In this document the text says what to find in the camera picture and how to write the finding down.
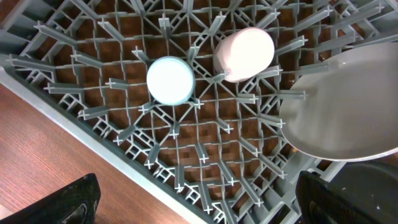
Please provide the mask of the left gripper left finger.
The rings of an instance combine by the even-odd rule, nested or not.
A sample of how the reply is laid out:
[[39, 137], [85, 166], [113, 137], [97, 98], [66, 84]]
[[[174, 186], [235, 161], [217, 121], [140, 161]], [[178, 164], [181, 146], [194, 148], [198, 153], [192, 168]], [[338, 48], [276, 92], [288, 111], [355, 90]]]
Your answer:
[[98, 179], [94, 173], [89, 173], [1, 219], [1, 223], [92, 224], [95, 222], [100, 198]]

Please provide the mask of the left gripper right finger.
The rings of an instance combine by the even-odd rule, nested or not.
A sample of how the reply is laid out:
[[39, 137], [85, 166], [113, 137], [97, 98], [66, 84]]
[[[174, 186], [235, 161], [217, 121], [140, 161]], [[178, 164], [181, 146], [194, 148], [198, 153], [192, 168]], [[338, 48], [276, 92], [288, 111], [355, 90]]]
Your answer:
[[329, 183], [301, 171], [295, 194], [305, 224], [369, 224], [373, 218], [344, 199]]

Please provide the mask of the grey ceramic plate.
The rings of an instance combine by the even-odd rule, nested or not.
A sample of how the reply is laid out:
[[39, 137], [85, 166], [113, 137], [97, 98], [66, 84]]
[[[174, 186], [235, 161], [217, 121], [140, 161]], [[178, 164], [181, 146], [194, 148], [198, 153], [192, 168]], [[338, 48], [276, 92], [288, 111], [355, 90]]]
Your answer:
[[366, 161], [397, 152], [397, 43], [358, 47], [323, 62], [325, 72], [292, 86], [279, 116], [289, 144], [329, 161]]

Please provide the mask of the blue cup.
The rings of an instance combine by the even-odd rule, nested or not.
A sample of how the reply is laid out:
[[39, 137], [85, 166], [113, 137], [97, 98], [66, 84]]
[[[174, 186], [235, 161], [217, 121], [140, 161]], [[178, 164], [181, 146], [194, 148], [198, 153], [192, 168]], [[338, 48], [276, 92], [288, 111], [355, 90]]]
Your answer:
[[154, 99], [169, 106], [188, 101], [195, 89], [195, 76], [191, 66], [174, 56], [158, 58], [149, 67], [146, 81]]

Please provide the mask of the pink cup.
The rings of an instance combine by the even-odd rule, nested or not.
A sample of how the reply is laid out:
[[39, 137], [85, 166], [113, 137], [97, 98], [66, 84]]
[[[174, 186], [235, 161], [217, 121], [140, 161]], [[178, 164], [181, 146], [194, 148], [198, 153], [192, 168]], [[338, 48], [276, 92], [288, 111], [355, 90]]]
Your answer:
[[245, 81], [265, 70], [273, 61], [274, 41], [264, 30], [248, 27], [224, 38], [213, 54], [217, 72], [226, 72], [225, 80]]

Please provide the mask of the grey plastic dishwasher rack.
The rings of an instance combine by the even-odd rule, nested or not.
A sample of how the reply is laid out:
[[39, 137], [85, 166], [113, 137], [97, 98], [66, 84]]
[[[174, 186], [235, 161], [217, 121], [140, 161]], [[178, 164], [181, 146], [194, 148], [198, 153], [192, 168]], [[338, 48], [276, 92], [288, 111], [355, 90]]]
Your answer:
[[[248, 27], [272, 37], [273, 61], [228, 82], [214, 51]], [[192, 223], [297, 223], [274, 185], [326, 161], [283, 137], [283, 98], [328, 58], [396, 40], [396, 1], [2, 1], [1, 81]], [[165, 56], [194, 72], [181, 105], [147, 87]]]

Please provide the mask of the round black serving tray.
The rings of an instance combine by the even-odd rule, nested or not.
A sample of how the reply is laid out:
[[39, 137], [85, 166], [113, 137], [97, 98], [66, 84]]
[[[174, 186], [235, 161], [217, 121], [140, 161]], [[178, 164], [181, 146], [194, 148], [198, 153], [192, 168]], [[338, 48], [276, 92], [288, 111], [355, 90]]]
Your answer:
[[291, 204], [300, 211], [295, 189], [300, 172], [308, 171], [327, 181], [339, 195], [373, 218], [372, 223], [397, 223], [397, 166], [383, 161], [322, 161], [318, 168], [319, 172], [296, 170], [293, 181], [278, 180], [275, 191], [293, 195]]

